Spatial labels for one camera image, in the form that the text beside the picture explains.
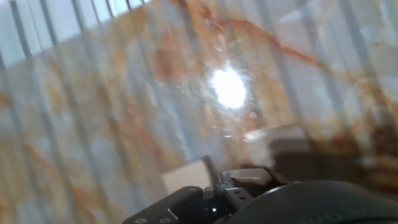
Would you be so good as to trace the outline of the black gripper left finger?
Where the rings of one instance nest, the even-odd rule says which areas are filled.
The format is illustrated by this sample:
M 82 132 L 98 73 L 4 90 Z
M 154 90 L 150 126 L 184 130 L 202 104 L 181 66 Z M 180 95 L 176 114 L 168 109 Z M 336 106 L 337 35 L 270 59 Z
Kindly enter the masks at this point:
M 239 210 L 254 199 L 244 188 L 234 185 L 229 172 L 220 174 L 220 182 L 215 185 L 215 194 L 225 199 L 235 210 Z

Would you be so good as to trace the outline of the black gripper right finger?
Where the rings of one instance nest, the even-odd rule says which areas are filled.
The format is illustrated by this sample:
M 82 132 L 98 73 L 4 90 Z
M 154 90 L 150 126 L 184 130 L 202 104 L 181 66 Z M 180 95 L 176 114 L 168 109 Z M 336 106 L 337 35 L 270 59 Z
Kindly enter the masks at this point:
M 265 188 L 274 189 L 288 184 L 288 181 L 280 173 L 273 172 L 268 168 L 264 168 L 264 170 L 267 172 L 267 180 L 264 184 Z

